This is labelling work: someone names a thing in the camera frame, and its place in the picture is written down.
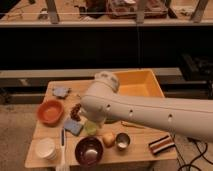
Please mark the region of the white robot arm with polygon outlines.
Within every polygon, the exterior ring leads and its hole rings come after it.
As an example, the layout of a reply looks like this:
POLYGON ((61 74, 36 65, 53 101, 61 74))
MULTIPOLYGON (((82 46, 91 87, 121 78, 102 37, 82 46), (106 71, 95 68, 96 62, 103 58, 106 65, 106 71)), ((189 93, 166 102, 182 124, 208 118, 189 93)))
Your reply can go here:
POLYGON ((213 100, 120 95, 119 86, 114 73, 97 73, 81 97, 83 115, 93 122, 112 117, 213 142, 213 100))

